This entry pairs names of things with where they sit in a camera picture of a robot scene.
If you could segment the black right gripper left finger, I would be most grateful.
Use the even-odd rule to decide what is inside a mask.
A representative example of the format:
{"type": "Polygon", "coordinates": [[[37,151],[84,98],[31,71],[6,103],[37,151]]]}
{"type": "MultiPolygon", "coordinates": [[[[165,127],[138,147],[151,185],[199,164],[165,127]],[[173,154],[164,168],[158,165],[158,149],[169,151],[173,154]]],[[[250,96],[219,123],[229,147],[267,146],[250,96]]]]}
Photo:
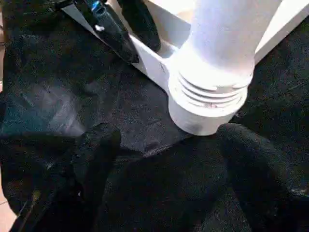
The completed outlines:
{"type": "Polygon", "coordinates": [[[13,232],[88,232],[121,143],[109,123],[77,137],[23,132],[9,136],[13,232]]]}

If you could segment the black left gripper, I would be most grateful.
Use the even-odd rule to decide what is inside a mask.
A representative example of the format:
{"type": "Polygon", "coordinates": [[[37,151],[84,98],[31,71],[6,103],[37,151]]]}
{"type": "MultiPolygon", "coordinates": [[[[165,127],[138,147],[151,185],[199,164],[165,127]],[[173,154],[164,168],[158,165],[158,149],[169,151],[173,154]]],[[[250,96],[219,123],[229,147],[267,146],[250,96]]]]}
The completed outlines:
{"type": "MultiPolygon", "coordinates": [[[[49,0],[52,12],[76,4],[75,0],[49,0]]],[[[124,24],[105,0],[80,0],[79,10],[91,29],[108,47],[125,62],[139,63],[138,52],[124,24]]]]}

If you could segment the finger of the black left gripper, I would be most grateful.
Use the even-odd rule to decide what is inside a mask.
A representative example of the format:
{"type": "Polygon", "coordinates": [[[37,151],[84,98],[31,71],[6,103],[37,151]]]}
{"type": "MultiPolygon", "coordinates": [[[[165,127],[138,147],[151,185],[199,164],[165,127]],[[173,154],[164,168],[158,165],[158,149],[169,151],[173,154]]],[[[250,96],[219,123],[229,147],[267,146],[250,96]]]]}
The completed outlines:
{"type": "Polygon", "coordinates": [[[161,41],[156,24],[143,0],[118,0],[121,13],[132,31],[151,50],[158,52],[161,41]]]}

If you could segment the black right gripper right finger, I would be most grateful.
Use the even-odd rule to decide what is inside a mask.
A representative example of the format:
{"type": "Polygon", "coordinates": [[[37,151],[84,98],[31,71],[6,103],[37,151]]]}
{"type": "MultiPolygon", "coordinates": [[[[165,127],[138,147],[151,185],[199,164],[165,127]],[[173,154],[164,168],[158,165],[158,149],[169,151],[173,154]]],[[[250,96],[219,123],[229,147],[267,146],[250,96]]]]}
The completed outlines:
{"type": "Polygon", "coordinates": [[[309,181],[273,143],[247,127],[217,130],[232,188],[254,232],[307,232],[309,181]]]}

